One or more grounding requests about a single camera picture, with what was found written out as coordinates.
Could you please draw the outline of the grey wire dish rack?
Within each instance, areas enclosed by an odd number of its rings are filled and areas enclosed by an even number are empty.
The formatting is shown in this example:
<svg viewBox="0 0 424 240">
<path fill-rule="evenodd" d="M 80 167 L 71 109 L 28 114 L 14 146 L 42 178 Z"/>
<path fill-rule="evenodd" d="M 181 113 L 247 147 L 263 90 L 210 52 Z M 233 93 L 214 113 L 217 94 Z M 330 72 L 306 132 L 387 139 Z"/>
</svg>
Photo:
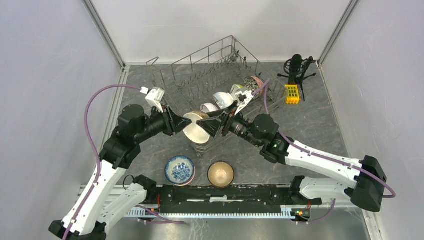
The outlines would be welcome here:
<svg viewBox="0 0 424 240">
<path fill-rule="evenodd" d="M 164 89 L 164 102 L 183 115 L 199 111 L 201 104 L 213 103 L 213 94 L 230 93 L 246 77 L 269 81 L 267 106 L 271 111 L 285 103 L 287 88 L 234 36 L 229 35 L 173 63 L 159 63 L 158 57 L 146 62 L 153 84 Z"/>
</svg>

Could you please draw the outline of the green and white bowl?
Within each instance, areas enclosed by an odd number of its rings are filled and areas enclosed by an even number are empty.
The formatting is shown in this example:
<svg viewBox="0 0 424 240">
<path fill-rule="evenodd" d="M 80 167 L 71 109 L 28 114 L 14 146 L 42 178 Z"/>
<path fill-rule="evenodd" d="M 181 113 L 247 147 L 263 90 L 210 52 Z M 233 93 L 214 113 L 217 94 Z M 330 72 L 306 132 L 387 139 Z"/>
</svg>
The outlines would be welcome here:
<svg viewBox="0 0 424 240">
<path fill-rule="evenodd" d="M 245 88 L 243 85 L 234 84 L 231 87 L 230 94 L 235 98 L 236 96 L 240 96 L 244 92 Z"/>
</svg>

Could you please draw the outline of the floral brown patterned bowl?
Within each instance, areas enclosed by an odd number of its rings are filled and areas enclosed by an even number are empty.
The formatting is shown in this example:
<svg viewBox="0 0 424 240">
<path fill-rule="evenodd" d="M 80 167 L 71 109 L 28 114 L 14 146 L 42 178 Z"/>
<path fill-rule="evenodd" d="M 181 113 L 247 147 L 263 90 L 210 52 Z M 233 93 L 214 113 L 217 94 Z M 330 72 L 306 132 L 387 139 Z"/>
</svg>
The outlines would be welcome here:
<svg viewBox="0 0 424 240">
<path fill-rule="evenodd" d="M 243 80 L 243 86 L 252 92 L 255 92 L 263 85 L 263 81 L 257 76 L 247 76 Z"/>
</svg>

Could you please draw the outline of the brown rimmed cream bowl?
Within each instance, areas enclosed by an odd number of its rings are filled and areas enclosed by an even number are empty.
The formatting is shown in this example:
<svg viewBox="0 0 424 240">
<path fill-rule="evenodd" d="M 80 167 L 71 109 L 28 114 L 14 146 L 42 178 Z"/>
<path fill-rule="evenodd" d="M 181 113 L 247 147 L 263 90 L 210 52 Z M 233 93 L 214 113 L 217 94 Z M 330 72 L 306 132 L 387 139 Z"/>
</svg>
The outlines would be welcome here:
<svg viewBox="0 0 424 240">
<path fill-rule="evenodd" d="M 217 188 L 230 186 L 235 179 L 234 168 L 226 161 L 212 163 L 207 171 L 208 181 Z"/>
</svg>

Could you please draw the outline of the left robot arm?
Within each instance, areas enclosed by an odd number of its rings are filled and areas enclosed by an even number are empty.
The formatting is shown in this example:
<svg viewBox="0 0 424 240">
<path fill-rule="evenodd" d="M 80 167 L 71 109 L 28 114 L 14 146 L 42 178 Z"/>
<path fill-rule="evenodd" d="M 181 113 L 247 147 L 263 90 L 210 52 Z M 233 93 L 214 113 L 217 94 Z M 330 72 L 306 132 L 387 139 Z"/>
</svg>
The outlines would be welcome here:
<svg viewBox="0 0 424 240">
<path fill-rule="evenodd" d="M 140 175 L 124 193 L 105 205 L 118 180 L 141 153 L 141 143 L 160 133 L 174 136 L 191 123 L 168 106 L 153 107 L 150 115 L 140 105 L 126 106 L 111 137 L 96 155 L 99 165 L 88 186 L 70 212 L 50 224 L 49 232 L 62 240 L 104 240 L 137 204 L 153 203 L 157 198 L 156 182 Z"/>
</svg>

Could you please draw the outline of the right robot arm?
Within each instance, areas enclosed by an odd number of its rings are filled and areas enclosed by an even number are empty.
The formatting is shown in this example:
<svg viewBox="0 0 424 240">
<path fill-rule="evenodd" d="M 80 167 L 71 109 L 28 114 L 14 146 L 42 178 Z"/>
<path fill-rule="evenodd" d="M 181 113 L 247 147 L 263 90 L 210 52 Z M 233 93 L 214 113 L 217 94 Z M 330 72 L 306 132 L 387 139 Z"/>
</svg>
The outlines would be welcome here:
<svg viewBox="0 0 424 240">
<path fill-rule="evenodd" d="M 261 148 L 259 154 L 270 163 L 304 168 L 325 177 L 296 177 L 289 189 L 289 199 L 295 204 L 313 199 L 349 199 L 363 210 L 378 213 L 386 198 L 387 176 L 372 156 L 348 158 L 311 148 L 279 132 L 279 125 L 269 114 L 259 114 L 248 121 L 235 106 L 208 113 L 196 125 L 210 136 L 233 133 Z"/>
</svg>

